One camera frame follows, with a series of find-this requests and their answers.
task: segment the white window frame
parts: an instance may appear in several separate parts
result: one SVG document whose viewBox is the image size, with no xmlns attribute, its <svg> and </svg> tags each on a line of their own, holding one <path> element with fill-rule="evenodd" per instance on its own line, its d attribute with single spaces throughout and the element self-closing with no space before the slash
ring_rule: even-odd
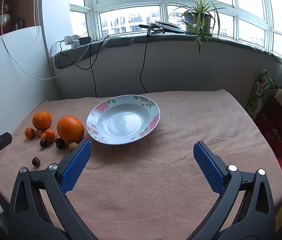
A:
<svg viewBox="0 0 282 240">
<path fill-rule="evenodd" d="M 100 13 L 107 12 L 110 10 L 117 10 L 117 9 L 130 8 L 130 7 L 157 5 L 160 6 L 161 9 L 162 20 L 168 21 L 166 3 L 174 2 L 174 1 L 178 3 L 190 5 L 188 3 L 189 0 L 84 0 L 85 6 L 70 4 L 70 10 L 85 13 L 87 20 L 87 27 L 88 29 L 90 29 L 89 35 L 93 36 L 93 39 L 99 39 L 102 38 Z M 238 22 L 239 19 L 244 20 L 265 30 L 264 47 L 258 46 L 253 43 L 248 43 L 248 44 L 255 47 L 266 49 L 267 51 L 271 51 L 277 56 L 282 57 L 282 55 L 273 52 L 273 34 L 277 33 L 282 35 L 282 32 L 274 29 L 271 0 L 262 0 L 263 9 L 264 9 L 264 19 L 261 19 L 256 15 L 253 15 L 252 13 L 239 8 L 238 0 L 232 0 L 233 5 L 229 5 L 215 0 L 210 0 L 210 1 L 212 1 L 213 3 L 218 3 L 220 6 L 225 7 L 225 9 L 218 10 L 220 13 L 234 17 L 234 40 L 241 43 L 248 43 L 239 40 Z"/>
</svg>

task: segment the window sill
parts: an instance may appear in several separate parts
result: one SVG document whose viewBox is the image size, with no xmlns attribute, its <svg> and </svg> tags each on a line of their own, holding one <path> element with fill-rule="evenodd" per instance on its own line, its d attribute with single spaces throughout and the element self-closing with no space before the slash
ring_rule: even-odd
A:
<svg viewBox="0 0 282 240">
<path fill-rule="evenodd" d="M 197 36 L 195 35 L 186 35 L 186 34 L 175 34 L 175 33 L 165 33 L 165 34 L 156 34 L 151 35 L 151 38 L 148 39 L 148 42 L 157 42 L 157 41 L 195 41 Z M 91 45 L 91 55 L 95 55 L 97 53 L 98 47 L 103 39 L 97 40 Z M 276 53 L 272 53 L 260 47 L 258 45 L 253 45 L 252 43 L 247 43 L 245 41 L 238 41 L 233 38 L 226 38 L 219 36 L 209 37 L 209 42 L 218 42 L 224 43 L 231 46 L 240 47 L 243 49 L 254 49 L 258 53 L 266 53 L 269 56 L 272 56 L 275 60 L 279 61 L 282 64 L 282 56 Z M 111 35 L 100 47 L 100 51 L 104 48 L 116 48 L 116 47 L 126 47 L 130 46 L 133 43 L 146 43 L 146 35 L 145 32 L 139 33 L 121 33 Z M 88 45 L 80 46 L 75 49 L 69 49 L 63 51 L 61 53 L 57 53 L 55 55 L 55 67 L 57 69 L 64 69 L 72 66 L 72 62 L 69 60 L 67 54 L 69 54 L 72 61 L 77 62 L 81 56 L 86 51 Z M 81 60 L 89 58 L 90 53 L 86 53 Z"/>
</svg>

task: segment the beige cloth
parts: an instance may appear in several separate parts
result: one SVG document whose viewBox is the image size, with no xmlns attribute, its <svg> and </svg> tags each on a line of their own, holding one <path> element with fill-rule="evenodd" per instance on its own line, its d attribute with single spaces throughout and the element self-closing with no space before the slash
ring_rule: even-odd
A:
<svg viewBox="0 0 282 240">
<path fill-rule="evenodd" d="M 122 146 L 91 140 L 93 153 L 74 190 L 67 196 L 82 220 L 100 240 L 186 239 L 218 198 L 193 158 L 193 145 L 204 141 L 213 153 L 241 171 L 266 171 L 275 206 L 282 203 L 282 172 L 251 118 L 225 90 L 216 92 L 163 92 L 147 95 L 160 107 L 161 119 L 145 138 Z M 0 192 L 11 198 L 17 172 L 58 163 L 66 150 L 43 149 L 39 139 L 28 140 L 34 113 L 52 115 L 52 129 L 65 115 L 87 115 L 104 98 L 42 102 L 13 133 L 13 142 L 0 153 Z M 55 214 L 51 216 L 60 226 Z M 229 226 L 235 212 L 226 222 Z"/>
</svg>

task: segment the floral plate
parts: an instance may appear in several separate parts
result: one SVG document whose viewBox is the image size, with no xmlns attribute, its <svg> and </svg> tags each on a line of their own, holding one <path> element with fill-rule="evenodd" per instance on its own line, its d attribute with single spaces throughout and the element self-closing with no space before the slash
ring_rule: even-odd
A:
<svg viewBox="0 0 282 240">
<path fill-rule="evenodd" d="M 153 100 L 125 95 L 96 106 L 87 118 L 87 130 L 100 143 L 121 145 L 147 136 L 159 120 L 160 109 Z"/>
</svg>

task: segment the metal screw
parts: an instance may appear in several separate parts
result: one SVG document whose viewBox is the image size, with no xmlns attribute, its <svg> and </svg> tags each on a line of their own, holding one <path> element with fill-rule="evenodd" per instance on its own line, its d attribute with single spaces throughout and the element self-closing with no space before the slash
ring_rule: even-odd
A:
<svg viewBox="0 0 282 240">
<path fill-rule="evenodd" d="M 258 172 L 260 175 L 265 175 L 265 170 L 259 169 Z"/>
<path fill-rule="evenodd" d="M 228 169 L 229 169 L 230 171 L 237 171 L 237 167 L 236 167 L 235 165 L 230 165 L 230 166 L 228 167 Z"/>
<path fill-rule="evenodd" d="M 26 172 L 26 167 L 20 169 L 20 173 L 25 173 L 25 172 Z"/>
<path fill-rule="evenodd" d="M 50 170 L 50 171 L 54 171 L 57 167 L 58 167 L 58 166 L 57 166 L 56 164 L 51 164 L 51 165 L 49 166 L 49 170 Z"/>
</svg>

